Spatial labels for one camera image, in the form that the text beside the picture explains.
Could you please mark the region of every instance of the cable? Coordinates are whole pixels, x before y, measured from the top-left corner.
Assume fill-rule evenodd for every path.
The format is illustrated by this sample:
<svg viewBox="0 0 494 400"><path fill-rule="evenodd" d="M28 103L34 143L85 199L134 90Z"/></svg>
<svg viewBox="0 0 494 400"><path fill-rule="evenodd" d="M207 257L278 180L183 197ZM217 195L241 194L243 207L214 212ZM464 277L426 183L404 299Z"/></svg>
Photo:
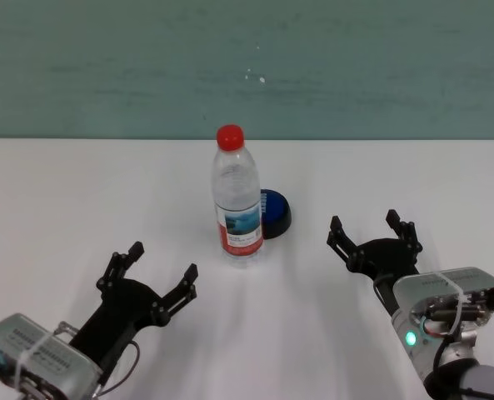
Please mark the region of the cable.
<svg viewBox="0 0 494 400"><path fill-rule="evenodd" d="M478 392L477 390L473 390L472 388L467 388L467 389L464 389L464 388L461 388L461 387L453 387L451 385L449 385L448 383L445 383L439 372L438 372L438 369L439 369L439 361L441 360L441 356L443 354L443 352L445 351L445 349L451 344L451 343L454 343L456 341L456 336L457 334L459 333L459 329L460 329L460 326L462 325L462 321L461 319L457 321L457 326L453 326L453 329L451 329L450 332L453 332L453 333L448 333L447 335L445 335L445 337L443 338L441 344L439 345L439 348L437 349L436 351L436 355L435 357L433 358L433 374L434 374L434 377L437 378L437 383L443 387L443 389L445 389L448 393L450 394L462 394L462 395L466 395L466 396L471 396L471 397L475 397L475 398L483 398L483 399L486 399L486 400L494 400L494 394L492 393L486 393L486 392Z"/></svg>
<svg viewBox="0 0 494 400"><path fill-rule="evenodd" d="M125 383L127 381L127 379L130 378L130 375L132 375L134 369L136 369L137 363L139 363L139 357L141 356L141 349L139 348L139 345L137 343L135 343L134 341L131 341L129 344L132 344L136 348L136 359L134 360L133 365L130 367L130 369L128 370L127 374L124 376L123 379L121 379L119 382L114 384L112 387L105 389L105 390L102 390L97 395L97 398L99 398L99 397L101 397L107 393L113 392L115 389L117 389L119 386L121 386L123 383Z"/></svg>
<svg viewBox="0 0 494 400"><path fill-rule="evenodd" d="M383 300L383 297L382 295L380 294L380 292L378 292L378 285L384 281L386 281L387 279L392 279L393 278L393 274L392 273L386 273L384 275L380 275L379 277L377 277L374 282L372 283L372 288L374 289L374 293L377 295L377 298L378 300L380 300L380 303L382 303L382 306L385 307L386 306L386 302Z"/></svg>
<svg viewBox="0 0 494 400"><path fill-rule="evenodd" d="M436 339L443 339L445 337L445 333L440 333L440 332L433 332L431 330L429 330L426 326L426 322L428 321L428 319L426 317L422 317L421 318L421 323L420 323L420 328L422 329L422 331L432 337L432 338L436 338Z"/></svg>
<svg viewBox="0 0 494 400"><path fill-rule="evenodd" d="M435 271L434 273L438 277L443 279L445 282L447 282L450 286L452 286L457 292L456 318L454 319L454 323L452 324L450 332L448 333L449 335L452 335L460 327L460 324L462 323L463 301L464 300L466 301L467 297L465 296L463 289L459 287L459 285L457 285L450 278L446 277L441 271Z"/></svg>

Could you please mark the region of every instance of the wall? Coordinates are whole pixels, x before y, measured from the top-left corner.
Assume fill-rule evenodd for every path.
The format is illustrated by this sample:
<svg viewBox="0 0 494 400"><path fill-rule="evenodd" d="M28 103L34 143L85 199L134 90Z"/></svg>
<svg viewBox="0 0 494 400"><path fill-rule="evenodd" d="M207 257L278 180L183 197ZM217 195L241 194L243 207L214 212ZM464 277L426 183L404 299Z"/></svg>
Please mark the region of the wall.
<svg viewBox="0 0 494 400"><path fill-rule="evenodd" d="M0 0L0 137L211 138L229 122L494 138L494 0Z"/></svg>

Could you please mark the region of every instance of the plastic bottle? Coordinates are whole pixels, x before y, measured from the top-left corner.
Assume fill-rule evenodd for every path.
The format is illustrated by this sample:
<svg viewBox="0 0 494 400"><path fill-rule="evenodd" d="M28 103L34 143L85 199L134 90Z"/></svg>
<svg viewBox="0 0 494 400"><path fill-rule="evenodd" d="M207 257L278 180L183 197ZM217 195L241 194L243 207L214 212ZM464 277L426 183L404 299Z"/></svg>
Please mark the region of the plastic bottle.
<svg viewBox="0 0 494 400"><path fill-rule="evenodd" d="M263 244L260 179L245 148L241 128L226 125L217 131L212 191L224 250L250 256Z"/></svg>

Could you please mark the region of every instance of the table surface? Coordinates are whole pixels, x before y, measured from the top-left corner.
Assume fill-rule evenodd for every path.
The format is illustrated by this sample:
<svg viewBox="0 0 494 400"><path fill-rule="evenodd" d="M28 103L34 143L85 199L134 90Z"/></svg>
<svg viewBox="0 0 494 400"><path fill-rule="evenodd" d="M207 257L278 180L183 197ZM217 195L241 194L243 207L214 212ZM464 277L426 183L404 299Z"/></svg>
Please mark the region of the table surface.
<svg viewBox="0 0 494 400"><path fill-rule="evenodd" d="M211 141L0 140L0 320L21 312L79 327L113 251L158 293L198 265L198 298L136 340L141 361L109 399L427 399L371 281L326 245L338 214L356 243L415 221L421 271L494 275L494 141L249 141L262 186L293 223L246 266L222 255ZM494 365L494 318L476 354ZM128 349L112 375L126 372ZM15 392L0 384L0 399Z"/></svg>

